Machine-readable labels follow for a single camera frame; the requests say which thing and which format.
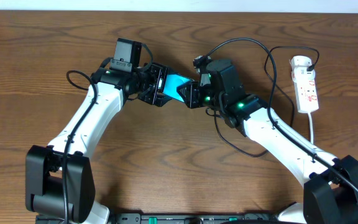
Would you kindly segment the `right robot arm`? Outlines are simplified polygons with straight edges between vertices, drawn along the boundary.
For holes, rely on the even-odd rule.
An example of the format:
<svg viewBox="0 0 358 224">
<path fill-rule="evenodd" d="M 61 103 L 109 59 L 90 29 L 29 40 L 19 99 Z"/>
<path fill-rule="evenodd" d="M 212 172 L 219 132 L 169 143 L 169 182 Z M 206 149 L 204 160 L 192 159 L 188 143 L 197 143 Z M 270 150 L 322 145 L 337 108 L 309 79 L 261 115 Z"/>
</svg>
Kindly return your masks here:
<svg viewBox="0 0 358 224">
<path fill-rule="evenodd" d="M 303 202 L 279 212 L 288 223 L 358 223 L 358 161 L 312 144 L 257 95 L 247 94 L 229 59 L 193 61 L 200 80 L 178 87 L 189 108 L 220 112 L 226 124 L 263 146 L 303 187 Z"/>
</svg>

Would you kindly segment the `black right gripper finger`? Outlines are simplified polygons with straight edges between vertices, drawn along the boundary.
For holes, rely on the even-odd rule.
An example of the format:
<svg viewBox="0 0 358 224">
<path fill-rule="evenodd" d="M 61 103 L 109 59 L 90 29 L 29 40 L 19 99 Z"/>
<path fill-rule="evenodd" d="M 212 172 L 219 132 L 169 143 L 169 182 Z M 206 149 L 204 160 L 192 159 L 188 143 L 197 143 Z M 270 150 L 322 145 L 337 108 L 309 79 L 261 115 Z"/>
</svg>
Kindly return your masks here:
<svg viewBox="0 0 358 224">
<path fill-rule="evenodd" d="M 184 104 L 186 104 L 188 108 L 194 108 L 194 103 L 191 94 L 187 95 L 187 94 L 180 93 L 179 95 L 182 98 Z"/>
<path fill-rule="evenodd" d="M 194 84 L 195 84 L 194 82 L 186 82 L 186 83 L 179 85 L 177 87 L 177 93 L 178 94 L 182 93 L 182 94 L 187 94 L 187 95 L 192 94 Z"/>
</svg>

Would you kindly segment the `turquoise screen smartphone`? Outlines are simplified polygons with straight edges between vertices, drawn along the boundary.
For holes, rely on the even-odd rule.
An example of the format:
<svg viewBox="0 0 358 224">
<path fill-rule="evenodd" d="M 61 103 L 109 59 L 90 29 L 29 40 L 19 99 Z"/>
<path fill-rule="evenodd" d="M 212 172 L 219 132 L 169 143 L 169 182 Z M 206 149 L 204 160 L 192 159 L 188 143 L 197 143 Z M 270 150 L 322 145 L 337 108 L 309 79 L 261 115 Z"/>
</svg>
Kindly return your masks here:
<svg viewBox="0 0 358 224">
<path fill-rule="evenodd" d="M 181 76 L 179 74 L 168 74 L 165 80 L 165 85 L 162 93 L 175 100 L 184 102 L 183 98 L 178 93 L 177 88 L 192 81 L 192 79 Z"/>
</svg>

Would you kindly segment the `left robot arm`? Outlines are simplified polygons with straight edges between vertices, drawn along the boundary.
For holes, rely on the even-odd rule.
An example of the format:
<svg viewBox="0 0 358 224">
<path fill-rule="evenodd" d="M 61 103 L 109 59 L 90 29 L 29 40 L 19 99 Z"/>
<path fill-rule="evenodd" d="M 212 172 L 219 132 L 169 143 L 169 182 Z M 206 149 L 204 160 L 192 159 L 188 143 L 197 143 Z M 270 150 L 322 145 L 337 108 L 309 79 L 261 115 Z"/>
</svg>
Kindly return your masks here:
<svg viewBox="0 0 358 224">
<path fill-rule="evenodd" d="M 25 158 L 25 207 L 64 223 L 107 223 L 108 207 L 95 200 L 90 158 L 128 97 L 151 103 L 172 68 L 159 63 L 122 68 L 103 62 L 88 77 L 86 98 L 47 146 L 33 145 Z"/>
</svg>

